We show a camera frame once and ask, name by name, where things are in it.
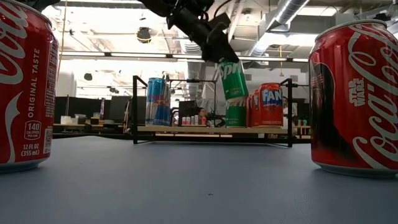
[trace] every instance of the coca-cola can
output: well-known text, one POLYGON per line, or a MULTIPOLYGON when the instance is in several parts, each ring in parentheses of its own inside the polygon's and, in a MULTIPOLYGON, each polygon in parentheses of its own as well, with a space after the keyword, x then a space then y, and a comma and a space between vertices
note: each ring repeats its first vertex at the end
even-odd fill
POLYGON ((50 156, 58 42, 40 12, 0 0, 0 172, 50 156))
POLYGON ((398 41, 377 20, 320 34, 310 54, 312 160, 328 172, 398 173, 398 41))

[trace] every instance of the coca-cola logo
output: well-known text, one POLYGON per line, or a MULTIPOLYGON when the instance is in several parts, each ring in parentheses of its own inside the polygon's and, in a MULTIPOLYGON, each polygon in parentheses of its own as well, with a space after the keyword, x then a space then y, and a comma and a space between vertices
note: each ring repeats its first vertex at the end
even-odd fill
POLYGON ((372 24, 371 26, 358 24, 350 26, 349 28, 355 31, 355 33, 351 36, 348 42, 348 60, 351 66, 359 74, 370 81, 366 86, 368 89, 367 104, 377 115, 369 117, 369 124, 379 133, 378 136, 373 136, 370 139, 357 136, 353 139, 353 145, 356 152, 371 167, 375 169, 388 169, 365 152, 361 146, 363 146, 363 144, 369 144, 370 142, 372 147, 383 156, 392 161, 398 162, 398 148, 397 143, 395 142, 398 141, 398 108, 396 102, 388 96, 398 96, 398 87, 393 84, 397 84, 396 76, 398 75, 398 63, 396 62, 398 59, 396 55, 396 52, 398 52, 398 45, 396 44, 397 41, 395 41, 395 43, 392 42, 391 39, 395 38, 387 30, 381 28, 380 24, 372 24), (385 47, 381 47, 379 51, 389 65, 382 66, 379 74, 383 74, 389 82, 383 80, 383 78, 378 76, 378 74, 372 74, 366 69, 366 67, 377 65, 377 60, 372 55, 369 55, 366 52, 354 51, 355 43, 362 35, 378 40, 385 45, 385 47), (378 95, 383 95, 382 98, 374 94, 375 86, 378 86, 386 92, 385 95, 378 93, 378 95), (394 129, 394 132, 390 132, 381 127, 381 123, 389 123, 394 129))
POLYGON ((21 7, 4 1, 0 3, 0 14, 8 18, 0 20, 0 58, 4 58, 0 60, 0 83, 16 85, 24 77, 16 59, 25 57, 25 51, 17 40, 27 37, 27 15, 21 7))

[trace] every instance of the ceiling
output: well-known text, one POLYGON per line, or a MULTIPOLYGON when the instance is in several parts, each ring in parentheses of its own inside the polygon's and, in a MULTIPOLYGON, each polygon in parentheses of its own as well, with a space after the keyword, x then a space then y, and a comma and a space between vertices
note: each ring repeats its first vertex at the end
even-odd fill
MULTIPOLYGON (((213 7, 208 11, 210 17, 222 2, 216 0, 213 7)), ((337 11, 344 13, 339 15, 353 17, 353 13, 387 6, 391 2, 391 0, 311 0, 292 21, 292 28, 289 33, 276 34, 273 38, 268 38, 270 46, 268 46, 266 53, 273 57, 306 58, 312 49, 315 37, 330 27, 330 21, 335 19, 337 11)), ((232 21, 234 21, 235 16, 238 16, 236 28, 233 29, 234 38, 230 42, 238 54, 244 55, 254 47, 262 35, 259 34, 259 30, 264 23, 265 15, 276 9, 277 3, 278 0, 234 0, 221 8, 219 13, 227 12, 232 21), (248 13, 237 13, 237 4, 234 5, 234 2, 244 2, 243 9, 248 13)), ((145 9, 138 1, 68 0, 66 23, 63 22, 64 5, 65 1, 61 1, 43 11, 43 14, 52 21, 54 33, 58 40, 62 40, 63 34, 63 51, 182 53, 180 40, 183 37, 178 29, 173 27, 168 30, 165 18, 145 9), (149 44, 142 44, 137 40, 136 35, 140 27, 150 28, 152 41, 149 44)), ((160 68, 163 65, 155 65, 154 63, 146 66, 146 68, 142 68, 141 64, 136 63, 123 64, 124 72, 122 73, 119 72, 121 66, 117 63, 103 63, 101 68, 99 68, 98 63, 91 63, 95 66, 88 66, 88 64, 82 64, 86 68, 84 68, 85 71, 80 71, 79 77, 82 77, 85 72, 106 74, 106 76, 112 77, 112 83, 115 85, 131 86, 130 80, 132 80, 133 74, 161 77, 162 71, 164 71, 164 68, 160 68), (124 81, 121 81, 121 74, 128 74, 124 77, 124 81)), ((300 68, 303 66, 306 65, 284 63, 284 68, 300 68)), ((280 63, 270 62, 268 67, 270 69, 279 68, 280 63)), ((181 69, 175 75, 178 76, 178 73, 187 74, 187 69, 181 69)))

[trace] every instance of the gray table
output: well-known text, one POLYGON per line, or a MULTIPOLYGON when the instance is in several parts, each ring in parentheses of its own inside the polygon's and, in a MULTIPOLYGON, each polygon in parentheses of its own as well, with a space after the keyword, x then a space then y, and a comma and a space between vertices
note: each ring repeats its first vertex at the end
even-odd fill
POLYGON ((0 175, 0 223, 396 223, 398 179, 321 171, 309 145, 58 139, 0 175))

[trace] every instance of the sprite can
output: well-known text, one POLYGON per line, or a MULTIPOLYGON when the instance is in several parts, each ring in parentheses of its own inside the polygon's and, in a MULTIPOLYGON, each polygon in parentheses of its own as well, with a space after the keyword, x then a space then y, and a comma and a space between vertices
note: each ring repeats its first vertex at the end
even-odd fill
POLYGON ((221 80, 223 82, 225 99, 242 98, 249 95, 246 81, 244 79, 242 61, 238 63, 223 60, 219 65, 221 80))
POLYGON ((226 126, 227 128, 246 127, 246 100, 228 102, 226 126))

